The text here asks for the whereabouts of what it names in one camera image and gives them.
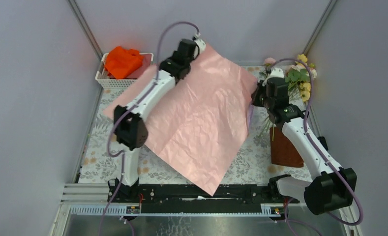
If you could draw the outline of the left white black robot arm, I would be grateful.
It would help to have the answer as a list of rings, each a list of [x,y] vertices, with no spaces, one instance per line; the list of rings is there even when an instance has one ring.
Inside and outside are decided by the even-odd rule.
[[[124,146],[119,154],[121,158],[121,172],[118,177],[119,196],[126,202],[137,198],[138,158],[141,147],[145,144],[149,132],[146,121],[157,103],[179,80],[191,70],[191,62],[206,48],[202,39],[183,39],[177,50],[163,60],[157,67],[154,77],[148,85],[126,106],[117,105],[114,108],[114,134],[117,142]]]

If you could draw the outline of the yellow fake flower bunch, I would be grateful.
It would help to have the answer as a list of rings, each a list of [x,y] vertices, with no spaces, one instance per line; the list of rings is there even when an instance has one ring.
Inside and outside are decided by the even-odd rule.
[[[280,68],[284,71],[284,79],[288,83],[288,94],[292,100],[301,98],[302,102],[309,107],[311,100],[311,89],[314,79],[317,77],[315,64],[309,63],[305,54],[298,54],[295,58],[279,59],[272,67],[278,64],[288,62],[288,65],[282,65]],[[268,78],[259,75],[258,82],[265,81]]]

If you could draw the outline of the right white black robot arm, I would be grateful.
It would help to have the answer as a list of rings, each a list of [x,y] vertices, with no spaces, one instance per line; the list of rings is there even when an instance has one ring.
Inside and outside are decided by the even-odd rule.
[[[289,175],[269,180],[268,198],[275,203],[285,197],[306,203],[314,215],[352,205],[355,200],[357,175],[344,169],[323,147],[305,121],[304,111],[289,102],[288,84],[283,78],[272,77],[257,83],[252,104],[264,107],[269,120],[292,143],[307,166],[312,181]]]

